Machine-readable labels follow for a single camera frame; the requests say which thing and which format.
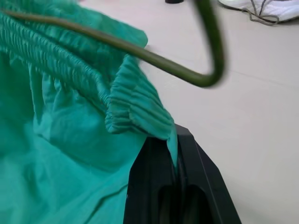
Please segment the brown sneaker white sole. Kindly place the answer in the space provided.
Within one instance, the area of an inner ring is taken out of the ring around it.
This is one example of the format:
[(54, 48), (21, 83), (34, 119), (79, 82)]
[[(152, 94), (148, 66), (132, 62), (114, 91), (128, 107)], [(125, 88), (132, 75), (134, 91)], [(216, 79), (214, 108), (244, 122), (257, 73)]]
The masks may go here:
[(246, 12), (249, 19), (263, 25), (299, 18), (299, 0), (217, 0), (223, 7)]

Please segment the green wire hanger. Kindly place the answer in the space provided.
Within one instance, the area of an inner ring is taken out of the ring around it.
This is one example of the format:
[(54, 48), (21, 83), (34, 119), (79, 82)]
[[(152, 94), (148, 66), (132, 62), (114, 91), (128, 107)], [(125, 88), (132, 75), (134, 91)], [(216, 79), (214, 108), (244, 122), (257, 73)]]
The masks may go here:
[(210, 88), (217, 85), (223, 78), (226, 67), (225, 49), (212, 2), (210, 0), (193, 0), (193, 4), (195, 11), (201, 18), (204, 25), (206, 39), (210, 47), (210, 54), (214, 66), (213, 71), (210, 74), (201, 74), (195, 72), (178, 63), (175, 63), (172, 60), (166, 59), (151, 51), (135, 46), (125, 40), (61, 18), (13, 12), (9, 10), (4, 10), (3, 12), (17, 19), (52, 24), (72, 30), (76, 33), (86, 35), (97, 41), (103, 42), (130, 55), (133, 55), (151, 64), (152, 66), (194, 86), (199, 88)]

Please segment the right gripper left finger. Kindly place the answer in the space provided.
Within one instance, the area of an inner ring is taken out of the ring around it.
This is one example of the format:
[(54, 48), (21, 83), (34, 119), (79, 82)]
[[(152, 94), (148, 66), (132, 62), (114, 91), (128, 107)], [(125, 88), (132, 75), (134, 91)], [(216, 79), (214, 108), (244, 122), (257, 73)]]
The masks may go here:
[(123, 224), (175, 223), (175, 180), (166, 141), (148, 137), (130, 169)]

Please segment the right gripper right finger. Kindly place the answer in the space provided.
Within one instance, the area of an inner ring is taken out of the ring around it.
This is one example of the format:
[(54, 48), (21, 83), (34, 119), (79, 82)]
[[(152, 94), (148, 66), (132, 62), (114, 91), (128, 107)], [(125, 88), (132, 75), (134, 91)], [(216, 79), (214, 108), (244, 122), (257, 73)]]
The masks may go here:
[(176, 129), (180, 224), (241, 224), (218, 167), (187, 128)]

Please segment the teal green cloth garment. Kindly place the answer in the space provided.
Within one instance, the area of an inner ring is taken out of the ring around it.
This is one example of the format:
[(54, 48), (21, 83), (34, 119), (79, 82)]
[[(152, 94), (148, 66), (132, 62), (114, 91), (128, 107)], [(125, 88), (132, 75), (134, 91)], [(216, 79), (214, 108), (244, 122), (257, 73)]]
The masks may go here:
[(0, 0), (0, 224), (122, 224), (148, 137), (177, 162), (174, 120), (138, 60), (4, 10), (63, 18), (144, 48), (144, 31), (73, 0)]

